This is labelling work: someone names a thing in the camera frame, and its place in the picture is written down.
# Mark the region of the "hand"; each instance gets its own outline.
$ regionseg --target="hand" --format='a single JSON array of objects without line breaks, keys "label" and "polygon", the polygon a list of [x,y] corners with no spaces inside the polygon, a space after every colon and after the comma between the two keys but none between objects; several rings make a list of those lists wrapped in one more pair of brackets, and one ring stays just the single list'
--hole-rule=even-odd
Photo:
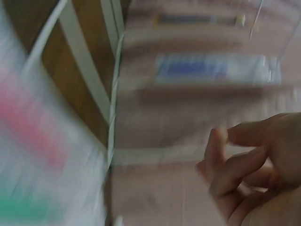
[{"label": "hand", "polygon": [[[300,138],[301,113],[211,131],[197,169],[230,226],[301,225]],[[225,160],[228,142],[256,148]],[[263,166],[268,157],[271,167]]]}]

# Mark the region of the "blurry object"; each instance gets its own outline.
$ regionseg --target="blurry object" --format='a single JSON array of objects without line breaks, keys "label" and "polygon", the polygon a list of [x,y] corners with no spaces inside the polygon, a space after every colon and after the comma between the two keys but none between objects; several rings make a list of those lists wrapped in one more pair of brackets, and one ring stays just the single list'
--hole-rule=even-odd
[{"label": "blurry object", "polygon": [[155,27],[158,26],[173,26],[173,25],[221,25],[244,27],[246,23],[245,15],[238,15],[233,17],[225,16],[208,16],[208,15],[169,15],[161,13],[155,20]]},{"label": "blurry object", "polygon": [[172,54],[157,59],[157,83],[268,85],[281,83],[277,60],[242,54]]},{"label": "blurry object", "polygon": [[0,122],[4,123],[29,150],[51,166],[63,168],[68,148],[54,116],[13,75],[0,84]]},{"label": "blurry object", "polygon": [[104,147],[40,61],[67,6],[72,2],[58,1],[26,58],[0,1],[1,225],[104,225]]}]

